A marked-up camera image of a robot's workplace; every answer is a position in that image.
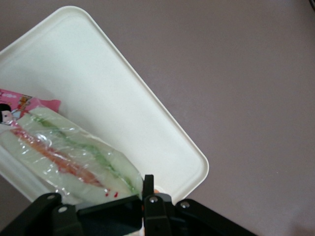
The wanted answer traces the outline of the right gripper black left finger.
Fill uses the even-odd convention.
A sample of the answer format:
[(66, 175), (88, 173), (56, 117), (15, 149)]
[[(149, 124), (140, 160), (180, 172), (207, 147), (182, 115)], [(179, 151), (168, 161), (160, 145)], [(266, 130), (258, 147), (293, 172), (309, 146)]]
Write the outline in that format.
[(2, 231), (2, 236), (124, 236), (142, 227), (136, 196), (90, 206), (62, 203), (60, 194), (38, 197)]

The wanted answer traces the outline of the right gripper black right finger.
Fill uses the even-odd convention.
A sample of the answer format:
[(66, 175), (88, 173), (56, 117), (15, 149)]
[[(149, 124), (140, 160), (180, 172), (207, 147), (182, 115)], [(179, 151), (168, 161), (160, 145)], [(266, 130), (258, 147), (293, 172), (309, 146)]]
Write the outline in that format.
[(253, 236), (251, 231), (192, 199), (172, 203), (154, 192), (154, 176), (143, 181), (143, 220), (147, 236)]

